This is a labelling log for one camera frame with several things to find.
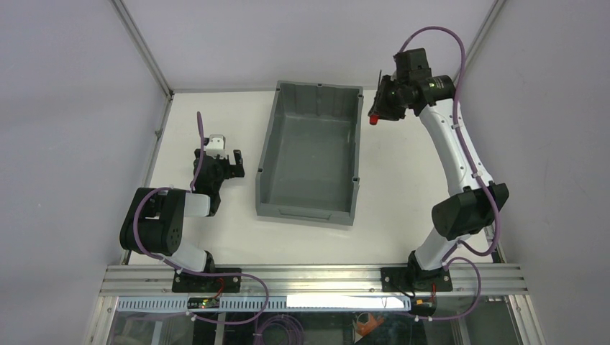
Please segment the red handled screwdriver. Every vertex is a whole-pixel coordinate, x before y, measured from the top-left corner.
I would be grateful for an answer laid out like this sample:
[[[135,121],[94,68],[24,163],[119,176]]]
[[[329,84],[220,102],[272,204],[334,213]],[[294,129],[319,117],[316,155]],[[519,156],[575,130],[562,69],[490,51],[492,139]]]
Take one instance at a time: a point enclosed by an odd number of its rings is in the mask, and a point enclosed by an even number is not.
[[[377,110],[377,100],[378,100],[378,92],[379,92],[379,88],[381,86],[381,79],[382,79],[382,70],[379,70],[378,73],[378,85],[377,85],[377,91],[375,92],[375,97],[373,99],[373,105],[371,106],[369,112],[368,112],[368,118],[369,118],[369,124],[375,126],[379,119],[380,119],[380,115],[378,113]]]

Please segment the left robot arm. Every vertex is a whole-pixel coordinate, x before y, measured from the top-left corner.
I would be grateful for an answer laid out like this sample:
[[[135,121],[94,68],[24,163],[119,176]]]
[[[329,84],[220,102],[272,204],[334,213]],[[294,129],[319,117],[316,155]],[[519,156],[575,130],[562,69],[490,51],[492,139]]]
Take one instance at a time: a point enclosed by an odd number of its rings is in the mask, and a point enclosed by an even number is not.
[[[138,188],[122,224],[119,243],[123,249],[158,259],[179,272],[202,272],[215,275],[212,254],[183,238],[186,218],[216,215],[220,189],[225,180],[243,178],[242,152],[210,155],[194,151],[194,186],[189,190]]]

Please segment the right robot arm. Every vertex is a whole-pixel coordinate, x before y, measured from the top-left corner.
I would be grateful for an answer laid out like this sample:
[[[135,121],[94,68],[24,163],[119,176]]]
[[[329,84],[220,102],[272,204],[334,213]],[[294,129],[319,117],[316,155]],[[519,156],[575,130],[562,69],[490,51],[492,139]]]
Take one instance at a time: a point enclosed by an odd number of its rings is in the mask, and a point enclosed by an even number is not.
[[[421,289],[442,276],[459,245],[494,224],[509,191],[506,184],[495,183],[479,159],[451,77],[432,74],[423,48],[398,52],[393,59],[396,70],[379,78],[369,122],[398,121],[413,111],[432,139],[449,193],[432,208],[433,229],[424,243],[409,255],[405,268],[387,276],[400,288]]]

